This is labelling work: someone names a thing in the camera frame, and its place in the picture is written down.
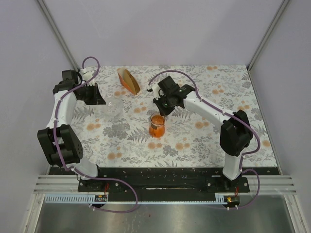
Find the glass cup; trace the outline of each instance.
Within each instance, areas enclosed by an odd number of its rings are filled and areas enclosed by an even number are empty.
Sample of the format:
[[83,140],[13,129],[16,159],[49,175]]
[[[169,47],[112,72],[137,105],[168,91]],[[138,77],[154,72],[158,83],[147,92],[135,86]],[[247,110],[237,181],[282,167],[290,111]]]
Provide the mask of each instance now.
[[162,137],[165,133],[165,116],[153,113],[150,117],[149,134],[151,137]]

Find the gray wall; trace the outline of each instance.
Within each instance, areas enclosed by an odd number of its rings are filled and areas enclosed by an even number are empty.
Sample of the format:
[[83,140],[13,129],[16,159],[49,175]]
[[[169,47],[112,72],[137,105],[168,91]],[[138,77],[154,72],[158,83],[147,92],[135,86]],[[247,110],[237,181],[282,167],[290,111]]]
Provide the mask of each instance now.
[[72,55],[102,65],[248,64],[282,0],[46,0]]
[[48,123],[53,86],[70,66],[34,0],[0,4],[0,231],[17,233],[47,169],[36,133]]
[[255,68],[254,84],[285,174],[311,223],[311,1],[293,0]]

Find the floral pattern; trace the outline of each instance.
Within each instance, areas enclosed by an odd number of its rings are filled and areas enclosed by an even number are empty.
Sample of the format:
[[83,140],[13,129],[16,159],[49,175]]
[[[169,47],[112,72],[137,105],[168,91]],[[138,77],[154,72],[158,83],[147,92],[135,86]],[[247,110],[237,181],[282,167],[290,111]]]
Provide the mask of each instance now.
[[[95,82],[105,97],[123,104],[120,114],[105,114],[105,106],[86,106],[77,102],[72,128],[82,142],[84,156],[99,166],[202,167],[224,166],[224,152],[219,145],[219,130],[200,115],[176,108],[166,117],[166,132],[160,139],[149,135],[149,117],[157,112],[153,94],[146,91],[148,81],[166,69],[183,71],[194,78],[201,96],[227,109],[246,111],[258,133],[259,152],[247,155],[244,166],[276,166],[268,134],[245,66],[141,66],[127,67],[142,93],[133,96],[121,86],[119,67],[101,67]],[[192,85],[181,74],[167,75],[180,86]],[[257,146],[255,139],[246,150]]]

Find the shiny metal surface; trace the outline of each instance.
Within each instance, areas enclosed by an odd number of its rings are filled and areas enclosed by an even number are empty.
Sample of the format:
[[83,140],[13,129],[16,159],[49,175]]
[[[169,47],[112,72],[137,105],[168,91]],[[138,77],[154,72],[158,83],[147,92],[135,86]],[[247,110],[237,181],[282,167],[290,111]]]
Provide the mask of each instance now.
[[[247,202],[250,197],[242,197]],[[129,205],[106,208],[123,210]],[[248,208],[142,205],[129,214],[92,211],[85,204],[44,203],[36,233],[293,233],[283,197],[259,196]]]

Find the purple cable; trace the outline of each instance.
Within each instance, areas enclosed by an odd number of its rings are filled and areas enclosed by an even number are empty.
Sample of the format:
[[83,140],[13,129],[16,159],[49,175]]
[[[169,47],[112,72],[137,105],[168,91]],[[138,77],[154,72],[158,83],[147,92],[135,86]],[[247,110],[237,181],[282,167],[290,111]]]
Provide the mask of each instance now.
[[66,92],[65,94],[62,95],[62,97],[60,98],[60,100],[58,101],[57,105],[56,105],[56,109],[55,109],[55,121],[54,121],[54,127],[53,127],[53,136],[54,136],[54,141],[55,141],[55,145],[56,145],[56,149],[57,149],[57,152],[59,154],[59,158],[62,162],[62,165],[65,169],[65,171],[70,171],[72,168],[74,169],[74,171],[79,174],[80,176],[83,176],[83,177],[86,177],[86,178],[89,178],[89,179],[92,179],[92,180],[99,180],[99,181],[118,181],[118,182],[121,182],[123,184],[125,184],[126,186],[128,186],[134,193],[135,195],[135,205],[129,209],[129,210],[124,210],[124,211],[116,211],[116,210],[105,210],[105,209],[101,209],[101,208],[97,208],[97,207],[93,207],[94,209],[97,209],[97,210],[100,210],[100,211],[105,211],[105,212],[111,212],[111,213],[120,213],[120,214],[125,214],[125,213],[129,213],[129,212],[132,212],[134,210],[136,210],[138,208],[138,197],[137,197],[137,193],[135,192],[134,188],[128,184],[127,182],[123,181],[123,180],[119,180],[119,179],[115,179],[115,178],[100,178],[100,177],[92,177],[92,176],[88,176],[86,174],[83,174],[82,172],[80,172],[79,170],[77,170],[76,168],[74,168],[73,166],[71,167],[67,167],[66,163],[65,163],[65,160],[64,160],[64,157],[63,157],[63,154],[60,150],[60,147],[59,147],[59,144],[58,144],[58,140],[57,140],[57,133],[56,133],[56,128],[57,128],[57,120],[58,120],[58,111],[59,111],[59,107],[60,107],[60,104],[62,102],[62,100],[64,99],[64,97],[66,95],[68,95],[69,93],[87,85],[90,81],[92,81],[98,74],[99,72],[99,69],[100,69],[100,64],[99,64],[99,61],[97,60],[97,58],[95,57],[87,57],[83,60],[82,62],[82,68],[84,68],[84,63],[86,62],[86,60],[88,59],[94,59],[97,63],[97,70],[95,71],[95,73],[93,74],[92,78],[90,78],[88,81],[86,81],[85,83],[81,83],[80,85],[76,86],[75,88],[69,90],[68,92]]
[[[186,73],[184,73],[184,72],[182,72],[182,71],[179,71],[179,70],[172,70],[172,69],[162,71],[162,72],[158,73],[157,75],[155,75],[155,76],[149,81],[148,85],[150,85],[151,82],[152,82],[156,77],[158,77],[159,75],[164,74],[164,73],[168,73],[168,72],[180,73],[180,74],[182,74],[182,75],[185,75],[185,76],[192,82],[192,84],[194,85],[195,94],[196,94],[196,96],[199,98],[199,100],[202,101],[203,103],[207,104],[209,107],[215,109],[216,111],[218,111],[218,112],[220,112],[220,113],[223,113],[222,109],[220,109],[220,108],[214,106],[213,104],[207,102],[206,100],[202,99],[202,97],[200,96],[200,94],[199,94],[199,92],[198,92],[198,87],[197,87],[197,85],[195,84],[195,81],[194,81],[188,74],[186,74]],[[231,117],[231,118],[235,119],[236,121],[238,121],[238,122],[241,123],[242,125],[244,125],[247,129],[249,129],[249,130],[253,133],[253,135],[255,136],[255,138],[256,138],[256,140],[257,140],[257,144],[258,144],[258,145],[257,145],[257,148],[256,148],[255,150],[242,153],[242,155],[241,155],[241,160],[240,160],[240,164],[239,164],[239,169],[242,169],[243,156],[244,156],[244,155],[247,155],[247,154],[256,153],[256,152],[260,149],[260,139],[259,139],[259,136],[257,135],[257,133],[256,133],[248,124],[246,124],[244,121],[238,119],[237,117],[235,117],[235,116],[232,115],[232,114],[229,114],[229,113],[226,113],[226,112],[224,112],[224,114],[225,114],[226,116],[228,116],[228,117]],[[244,174],[244,173],[246,173],[246,172],[248,172],[248,171],[254,172],[255,175],[257,176],[257,180],[258,180],[258,189],[257,189],[257,192],[256,192],[255,197],[254,197],[248,204],[246,204],[246,205],[244,205],[244,206],[241,206],[241,207],[239,207],[239,208],[244,208],[244,207],[249,206],[249,205],[257,198],[258,193],[259,193],[259,191],[260,191],[260,181],[259,181],[259,175],[258,175],[258,173],[257,173],[255,170],[253,170],[253,169],[246,169],[245,171],[242,172],[242,174]]]

